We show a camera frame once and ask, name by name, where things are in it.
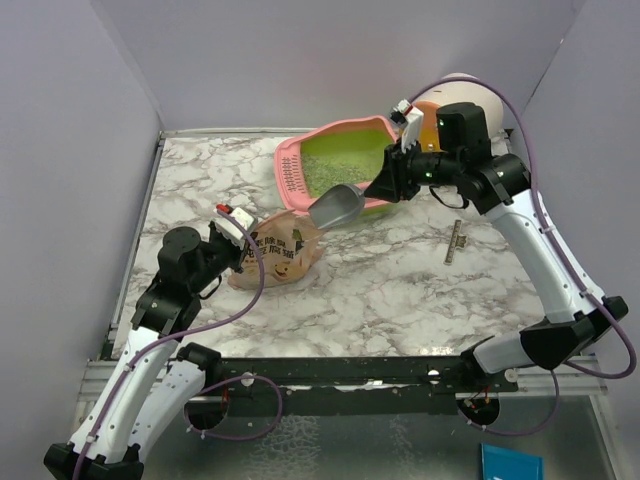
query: metal frame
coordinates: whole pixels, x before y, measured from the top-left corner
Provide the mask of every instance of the metal frame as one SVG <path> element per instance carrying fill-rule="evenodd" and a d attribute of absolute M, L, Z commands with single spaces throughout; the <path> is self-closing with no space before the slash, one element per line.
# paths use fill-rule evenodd
<path fill-rule="evenodd" d="M 101 359 L 111 358 L 111 352 L 116 339 L 116 333 L 118 326 L 120 325 L 120 316 L 122 315 L 122 309 L 124 308 L 124 301 L 127 296 L 127 288 L 129 287 L 129 279 L 131 278 L 131 270 L 136 260 L 136 253 L 138 252 L 138 244 L 140 243 L 140 235 L 144 227 L 145 219 L 147 218 L 147 211 L 149 210 L 149 204 L 151 203 L 151 193 L 153 192 L 153 185 L 156 182 L 156 176 L 158 175 L 158 168 L 160 167 L 160 160 L 162 158 L 162 152 L 164 150 L 164 138 L 163 132 L 158 135 L 158 143 L 156 144 L 155 153 L 153 156 L 153 162 L 151 163 L 151 172 L 149 174 L 149 183 L 144 192 L 142 199 L 142 208 L 140 209 L 140 215 L 138 215 L 138 221 L 136 222 L 136 228 L 134 230 L 133 243 L 127 256 L 127 264 L 125 266 L 124 277 L 120 284 L 120 290 L 118 291 L 118 298 L 115 308 L 113 310 L 113 316 L 111 322 L 109 322 L 109 330 L 107 331 L 107 338 L 105 339 L 102 351 L 100 352 Z"/>

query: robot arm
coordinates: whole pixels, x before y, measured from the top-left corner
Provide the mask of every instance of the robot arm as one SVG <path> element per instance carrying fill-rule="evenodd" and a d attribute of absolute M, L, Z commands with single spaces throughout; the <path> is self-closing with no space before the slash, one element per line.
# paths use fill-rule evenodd
<path fill-rule="evenodd" d="M 382 171 L 365 190 L 366 197 L 389 202 L 410 200 L 421 186 L 456 186 L 507 240 L 529 275 L 544 307 L 542 322 L 521 332 L 491 337 L 463 352 L 476 377 L 513 367 L 538 365 L 554 369 L 599 339 L 610 324 L 587 294 L 603 302 L 619 321 L 628 313 L 620 297 L 606 297 L 555 231 L 542 198 L 548 227 L 534 208 L 530 174 L 515 155 L 491 155 L 482 108 L 472 103 L 441 107 L 436 114 L 443 152 L 423 153 L 417 141 L 422 114 L 403 101 L 391 119 L 404 126 L 398 143 L 385 149 Z M 586 290 L 569 274 L 553 248 L 553 231 Z"/>
<path fill-rule="evenodd" d="M 257 224 L 242 209 L 228 209 L 228 214 L 247 232 Z M 70 441 L 47 452 L 44 463 L 58 480 L 139 480 L 148 452 L 169 422 L 206 382 L 215 383 L 220 355 L 189 344 L 149 394 L 182 340 L 179 335 L 153 347 L 135 365 L 133 359 L 160 338 L 190 327 L 206 298 L 201 292 L 227 268 L 240 268 L 247 250 L 244 237 L 219 218 L 210 224 L 208 242 L 193 228 L 178 227 L 162 243 L 160 268 L 136 304 L 132 329 L 106 388 Z M 74 476 L 80 459 L 80 475 Z"/>

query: glass surface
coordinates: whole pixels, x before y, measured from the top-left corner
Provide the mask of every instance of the glass surface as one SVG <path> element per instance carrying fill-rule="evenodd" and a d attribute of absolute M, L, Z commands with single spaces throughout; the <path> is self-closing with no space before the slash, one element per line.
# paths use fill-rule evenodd
<path fill-rule="evenodd" d="M 552 401 L 506 399 L 494 426 L 533 426 Z M 241 435 L 269 421 L 233 418 L 219 428 Z M 549 428 L 521 438 L 484 434 L 458 416 L 426 414 L 285 417 L 253 442 L 203 441 L 185 431 L 176 418 L 149 456 L 145 480 L 475 480 L 481 442 L 543 457 L 545 480 L 614 479 L 588 397 L 563 398 Z"/>

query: litter scoop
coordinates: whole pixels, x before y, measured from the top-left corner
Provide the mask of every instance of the litter scoop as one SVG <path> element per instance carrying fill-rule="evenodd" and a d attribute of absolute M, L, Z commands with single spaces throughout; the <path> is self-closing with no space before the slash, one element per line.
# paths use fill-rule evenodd
<path fill-rule="evenodd" d="M 309 215 L 320 230 L 352 222 L 364 210 L 364 192 L 350 183 L 341 183 L 327 190 L 309 207 Z"/>

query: blue object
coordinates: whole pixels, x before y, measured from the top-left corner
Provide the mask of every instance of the blue object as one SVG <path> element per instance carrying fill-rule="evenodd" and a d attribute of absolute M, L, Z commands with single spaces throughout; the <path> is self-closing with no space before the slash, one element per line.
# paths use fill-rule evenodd
<path fill-rule="evenodd" d="M 484 480 L 544 480 L 542 457 L 482 444 Z"/>

